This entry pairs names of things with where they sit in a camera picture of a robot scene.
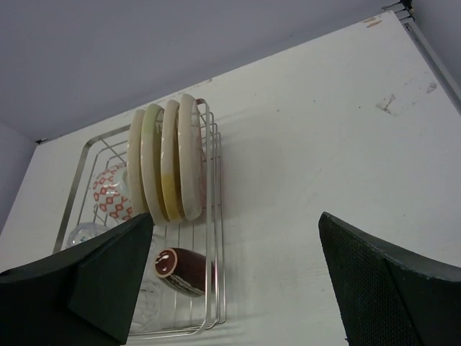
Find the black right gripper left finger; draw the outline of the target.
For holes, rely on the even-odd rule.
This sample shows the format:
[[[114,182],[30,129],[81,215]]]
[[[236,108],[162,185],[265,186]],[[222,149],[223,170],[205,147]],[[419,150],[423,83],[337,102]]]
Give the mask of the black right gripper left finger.
[[[140,214],[1,273],[2,345],[124,345],[153,235]]]

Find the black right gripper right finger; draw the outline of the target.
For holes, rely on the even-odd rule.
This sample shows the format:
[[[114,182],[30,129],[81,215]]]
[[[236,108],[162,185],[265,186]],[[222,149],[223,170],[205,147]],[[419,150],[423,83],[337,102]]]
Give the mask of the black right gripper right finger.
[[[350,345],[459,345],[460,268],[322,213],[319,236]]]

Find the blue patterned bowl red outside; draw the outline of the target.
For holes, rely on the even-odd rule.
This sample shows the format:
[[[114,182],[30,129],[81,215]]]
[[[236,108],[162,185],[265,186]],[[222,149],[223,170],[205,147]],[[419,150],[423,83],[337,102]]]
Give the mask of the blue patterned bowl red outside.
[[[99,173],[94,179],[92,190],[97,206],[109,217],[119,221],[133,217],[126,163],[110,166]]]

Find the cream plate green band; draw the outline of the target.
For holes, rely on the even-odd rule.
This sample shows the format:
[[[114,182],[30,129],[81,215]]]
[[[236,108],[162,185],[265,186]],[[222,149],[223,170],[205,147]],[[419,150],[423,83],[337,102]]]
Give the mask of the cream plate green band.
[[[165,226],[169,221],[161,187],[161,138],[164,109],[150,104],[143,118],[141,128],[140,164],[143,189],[153,222]]]

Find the cream plate yellow band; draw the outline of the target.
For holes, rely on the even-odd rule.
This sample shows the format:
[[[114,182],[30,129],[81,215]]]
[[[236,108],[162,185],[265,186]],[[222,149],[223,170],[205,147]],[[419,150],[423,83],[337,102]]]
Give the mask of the cream plate yellow band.
[[[178,111],[177,101],[167,102],[161,137],[161,186],[171,223],[179,223],[184,219],[179,176]]]

